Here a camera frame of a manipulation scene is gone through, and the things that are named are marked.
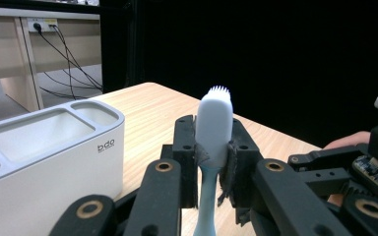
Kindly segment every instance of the black plug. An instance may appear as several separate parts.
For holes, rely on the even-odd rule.
[[[39,23],[34,23],[32,26],[38,31],[39,34],[41,34],[41,25]]]

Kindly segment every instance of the electrical socket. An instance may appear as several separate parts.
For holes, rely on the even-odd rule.
[[[45,31],[55,31],[55,29],[51,26],[57,26],[57,19],[54,18],[27,18],[27,23],[29,24],[29,31],[30,32],[37,32],[37,30],[33,27],[35,23],[41,25],[41,32]]]

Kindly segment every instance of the wooden table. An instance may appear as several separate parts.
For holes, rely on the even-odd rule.
[[[162,145],[172,144],[176,119],[196,115],[200,102],[199,99],[155,83],[143,83],[92,99],[115,107],[125,116],[124,185],[122,193],[115,200],[140,187],[149,163],[160,158]],[[234,118],[247,129],[265,158],[287,161],[291,154],[320,149],[244,117],[234,114]],[[198,181],[200,194],[200,172]],[[193,235],[197,218],[196,209],[182,210],[181,235]],[[217,235],[255,235],[251,222],[243,227],[235,224],[235,209],[229,200],[216,207],[216,230]]]

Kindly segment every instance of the toothbrush handle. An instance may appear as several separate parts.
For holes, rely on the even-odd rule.
[[[216,236],[215,230],[215,198],[217,190],[217,176],[220,168],[200,166],[202,172],[201,200],[199,216],[194,236]]]

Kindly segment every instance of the desk leg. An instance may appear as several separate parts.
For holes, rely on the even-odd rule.
[[[44,105],[42,103],[38,77],[32,55],[32,44],[27,19],[15,18],[14,20],[22,60],[24,61],[25,75],[1,79],[1,85],[3,91],[22,105],[27,111],[36,111],[44,108]]]

